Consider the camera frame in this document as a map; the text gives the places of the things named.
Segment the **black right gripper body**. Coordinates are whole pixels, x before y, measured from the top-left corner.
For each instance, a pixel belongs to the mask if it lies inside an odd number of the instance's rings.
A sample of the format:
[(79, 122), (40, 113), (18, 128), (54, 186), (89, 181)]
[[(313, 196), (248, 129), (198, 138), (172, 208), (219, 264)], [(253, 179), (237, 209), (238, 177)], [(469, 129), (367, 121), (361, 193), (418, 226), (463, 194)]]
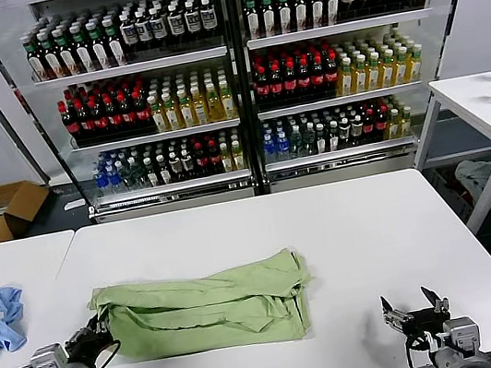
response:
[(423, 336), (425, 332), (435, 336), (444, 332), (443, 324), (450, 319), (450, 312), (446, 309), (436, 311), (426, 308), (403, 313), (401, 316), (401, 332), (405, 336)]

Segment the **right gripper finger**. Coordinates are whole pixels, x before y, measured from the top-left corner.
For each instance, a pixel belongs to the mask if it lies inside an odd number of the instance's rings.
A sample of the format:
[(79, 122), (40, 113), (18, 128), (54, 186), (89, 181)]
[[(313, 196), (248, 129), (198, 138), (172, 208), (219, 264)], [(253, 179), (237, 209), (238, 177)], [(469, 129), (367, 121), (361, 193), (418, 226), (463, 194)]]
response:
[(384, 322), (389, 325), (398, 325), (403, 324), (409, 319), (409, 316), (402, 312), (401, 310), (394, 310), (390, 305), (389, 301), (386, 300), (383, 296), (380, 297), (382, 312), (384, 317)]
[(435, 313), (445, 313), (449, 311), (449, 301), (446, 297), (441, 298), (437, 293), (424, 286), (421, 287), (421, 291), (434, 308)]

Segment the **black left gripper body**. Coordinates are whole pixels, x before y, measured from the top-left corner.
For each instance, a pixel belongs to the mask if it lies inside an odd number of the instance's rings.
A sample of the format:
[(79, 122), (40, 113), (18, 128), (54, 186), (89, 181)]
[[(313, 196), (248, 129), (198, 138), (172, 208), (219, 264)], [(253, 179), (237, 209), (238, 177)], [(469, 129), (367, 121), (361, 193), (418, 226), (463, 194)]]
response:
[(86, 326), (66, 341), (65, 349), (70, 363), (89, 364), (95, 363), (103, 351), (116, 345), (119, 345), (119, 341), (113, 338), (111, 332), (89, 330)]

